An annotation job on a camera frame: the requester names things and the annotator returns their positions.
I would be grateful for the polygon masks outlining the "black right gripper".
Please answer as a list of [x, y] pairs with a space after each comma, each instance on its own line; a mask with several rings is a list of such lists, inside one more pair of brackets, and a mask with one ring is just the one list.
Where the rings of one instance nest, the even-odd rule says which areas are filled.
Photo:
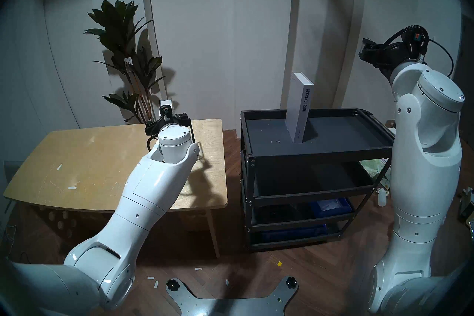
[[382, 50], [381, 44], [376, 44], [369, 38], [363, 38], [360, 60], [372, 63], [384, 77], [390, 77], [394, 69], [401, 63], [416, 60], [420, 53], [420, 42], [402, 41], [388, 45]]

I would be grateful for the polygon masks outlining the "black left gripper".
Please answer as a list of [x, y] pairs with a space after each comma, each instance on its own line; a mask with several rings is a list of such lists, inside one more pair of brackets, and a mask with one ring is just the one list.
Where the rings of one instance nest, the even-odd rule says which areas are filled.
[[145, 134], [147, 136], [158, 135], [167, 125], [176, 124], [179, 126], [191, 126], [189, 118], [181, 118], [179, 115], [171, 115], [171, 117], [161, 116], [158, 120], [150, 119], [145, 122]]

